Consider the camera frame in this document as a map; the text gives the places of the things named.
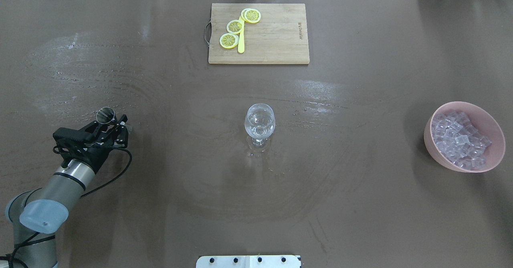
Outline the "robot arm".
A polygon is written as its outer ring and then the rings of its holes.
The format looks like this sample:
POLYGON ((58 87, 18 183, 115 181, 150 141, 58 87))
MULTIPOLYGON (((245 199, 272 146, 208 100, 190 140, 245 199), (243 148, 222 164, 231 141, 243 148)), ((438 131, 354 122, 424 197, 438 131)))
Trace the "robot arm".
POLYGON ((2 268, 57 268, 56 232, 68 219, 111 151, 128 151, 131 128, 128 118, 118 118, 104 107, 96 119, 81 129, 61 127, 53 133, 53 153, 63 158, 48 183, 17 195, 8 203, 5 216, 13 226, 13 251, 1 256, 2 268))

